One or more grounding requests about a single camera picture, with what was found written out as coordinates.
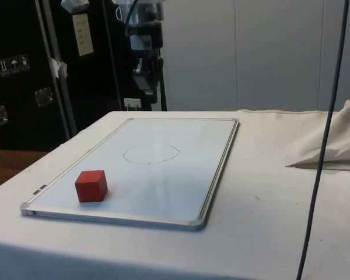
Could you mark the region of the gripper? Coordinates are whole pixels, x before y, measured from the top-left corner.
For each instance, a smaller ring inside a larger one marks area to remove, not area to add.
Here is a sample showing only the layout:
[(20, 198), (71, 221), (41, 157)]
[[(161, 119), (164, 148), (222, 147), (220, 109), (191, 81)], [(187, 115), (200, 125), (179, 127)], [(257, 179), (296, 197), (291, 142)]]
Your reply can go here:
[(138, 51), (132, 50), (134, 64), (132, 77), (141, 91), (144, 98), (151, 104), (158, 101), (158, 83), (163, 72), (163, 58), (159, 49)]

